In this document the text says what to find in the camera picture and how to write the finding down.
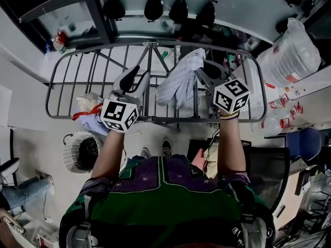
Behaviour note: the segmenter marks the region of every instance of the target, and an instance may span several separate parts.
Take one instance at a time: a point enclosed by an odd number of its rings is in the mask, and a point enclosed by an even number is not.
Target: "white cube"
[[[215,87],[214,104],[233,114],[244,107],[249,99],[250,90],[239,78]]]
[[[105,99],[100,119],[108,129],[127,132],[138,118],[136,104]]]

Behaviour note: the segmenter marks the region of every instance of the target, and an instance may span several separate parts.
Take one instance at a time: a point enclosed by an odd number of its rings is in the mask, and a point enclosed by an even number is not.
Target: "round basket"
[[[87,174],[92,168],[86,169],[81,166],[79,162],[79,151],[81,143],[87,139],[93,138],[98,147],[98,154],[100,153],[100,148],[102,147],[101,141],[95,137],[92,133],[87,131],[77,131],[73,134],[68,134],[63,138],[63,161],[65,167],[69,172],[74,174]]]

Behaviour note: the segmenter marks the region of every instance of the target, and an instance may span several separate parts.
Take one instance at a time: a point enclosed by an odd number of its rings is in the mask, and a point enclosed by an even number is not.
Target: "person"
[[[38,172],[36,177],[24,181],[17,187],[0,184],[0,208],[9,211],[25,206],[45,190],[52,195],[55,194],[53,178],[42,172]]]
[[[184,156],[144,148],[119,172],[124,134],[111,130],[91,179],[62,218],[60,247],[273,247],[267,206],[250,188],[238,113],[221,116],[214,184]]]

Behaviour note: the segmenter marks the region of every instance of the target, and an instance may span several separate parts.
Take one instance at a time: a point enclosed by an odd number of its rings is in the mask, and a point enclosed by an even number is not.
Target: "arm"
[[[111,130],[93,167],[91,178],[118,178],[124,147],[124,133]]]
[[[217,170],[220,176],[246,171],[245,154],[237,118],[221,121]]]

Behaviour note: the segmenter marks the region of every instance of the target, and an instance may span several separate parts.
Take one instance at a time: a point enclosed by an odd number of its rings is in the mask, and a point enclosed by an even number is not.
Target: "white floor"
[[[81,87],[84,91],[85,86],[77,86],[77,90],[80,90]],[[52,91],[51,113],[56,113],[57,99],[52,97],[55,96],[53,94],[58,93],[58,90],[59,87],[56,87]],[[70,92],[67,91],[69,90],[64,89],[60,114],[64,113],[63,109],[65,109],[65,113],[68,113],[68,109],[65,107],[68,107],[69,100],[65,97],[70,96]],[[147,147],[152,155],[159,155],[161,153],[161,142],[165,137],[171,141],[173,153],[187,154],[191,139],[206,139],[215,132],[211,127],[200,123],[181,123],[179,127],[181,131],[175,132],[151,123],[135,124],[125,138],[127,157],[139,154],[143,147]],[[89,179],[89,174],[78,175],[67,171],[62,160],[63,137],[78,130],[84,130],[79,122],[70,119],[52,119],[47,132],[27,129],[16,129],[14,131],[14,154],[15,157],[21,159],[18,180],[24,181],[33,177],[36,169],[50,174],[54,179],[56,194],[54,196],[47,195],[44,215],[51,217],[56,226],[59,226],[63,214],[77,197],[83,183]],[[263,136],[252,133],[250,124],[240,124],[240,132],[241,138],[252,141],[254,146],[278,147],[280,146],[279,143],[282,142],[279,141],[281,139],[264,139]],[[39,201],[29,205],[27,212],[42,218],[43,203],[44,195],[40,196]]]

